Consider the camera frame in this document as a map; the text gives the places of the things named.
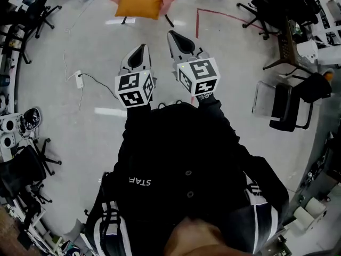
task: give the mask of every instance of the orange cushion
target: orange cushion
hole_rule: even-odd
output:
[[[162,0],[120,0],[115,16],[158,20]]]

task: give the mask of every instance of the concrete floor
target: concrete floor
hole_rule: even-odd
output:
[[[241,137],[241,144],[251,154],[264,156],[286,187],[296,190],[311,153],[319,105],[314,107],[309,130],[293,133],[271,129],[267,119],[251,113],[256,83],[292,67],[262,70],[279,56],[277,39],[271,36],[264,41],[258,28],[243,29],[242,21],[231,16],[244,20],[253,17],[238,9],[237,2],[247,4],[250,0],[176,0],[168,16],[175,20],[176,31],[195,37],[197,8],[227,14],[198,11],[199,39],[215,57],[222,75],[215,96],[221,100],[222,110]],[[84,210],[93,206],[99,178],[117,162],[125,124],[124,118],[94,113],[95,107],[122,107],[106,88],[88,77],[84,77],[84,96],[78,109],[82,93],[74,78],[64,81],[63,55],[68,77],[80,69],[114,89],[121,59],[145,43],[158,77],[152,106],[177,99],[190,102],[190,96],[171,74],[173,61],[166,41],[171,27],[164,17],[158,21],[136,18],[135,23],[124,26],[107,25],[107,21],[115,19],[117,8],[109,0],[89,0],[84,4],[76,0],[48,0],[48,4],[62,5],[63,9],[50,17],[55,29],[45,26],[40,39],[33,38],[27,46],[33,62],[21,64],[18,111],[33,106],[42,110],[40,137],[51,138],[48,153],[63,161],[61,166],[51,164],[56,174],[47,177],[44,187],[44,193],[53,200],[46,205],[44,220],[52,232],[61,235],[73,228],[77,218],[85,221]],[[307,105],[301,106],[299,123],[307,115]]]

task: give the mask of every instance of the gray floor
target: gray floor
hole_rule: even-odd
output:
[[[236,7],[250,0],[176,0],[168,16],[175,20],[175,30],[190,37],[196,35],[197,8],[229,16],[199,11],[199,39],[215,57],[222,75],[215,93],[240,142],[251,154],[264,156],[287,188],[295,190],[311,153],[318,122],[319,104],[314,107],[309,130],[293,133],[269,128],[269,121],[251,113],[256,83],[273,79],[292,70],[278,66],[262,67],[278,58],[277,39],[264,41],[259,29],[243,29],[249,12]],[[94,113],[95,107],[122,109],[120,103],[101,85],[84,78],[84,96],[74,78],[67,76],[81,70],[114,88],[121,59],[132,48],[146,43],[151,52],[153,70],[158,77],[153,107],[177,99],[190,102],[189,95],[175,81],[172,59],[166,41],[170,26],[164,17],[158,21],[136,18],[125,26],[113,24],[117,6],[109,0],[48,0],[63,9],[51,16],[55,29],[45,26],[40,39],[30,40],[27,51],[32,64],[22,63],[18,79],[19,111],[37,106],[42,110],[41,138],[51,138],[48,153],[61,159],[61,166],[51,165],[56,174],[45,181],[44,193],[53,200],[46,206],[44,220],[52,232],[69,232],[78,218],[85,221],[84,209],[91,209],[96,198],[98,179],[111,171],[117,161],[125,119]],[[307,105],[302,104],[299,123],[306,119]]]

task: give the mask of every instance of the black jacket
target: black jacket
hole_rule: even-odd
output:
[[[118,163],[105,190],[126,221],[134,256],[162,255],[186,216],[218,226],[228,246],[251,253],[274,230],[272,206],[276,228],[282,222],[289,202],[285,187],[264,158],[239,145],[220,106],[209,98],[198,109],[188,103],[128,109]]]

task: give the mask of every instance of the button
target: button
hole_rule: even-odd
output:
[[[187,193],[187,197],[188,197],[188,198],[192,198],[193,195],[194,195],[194,192],[192,192],[192,191],[189,191],[189,192]]]

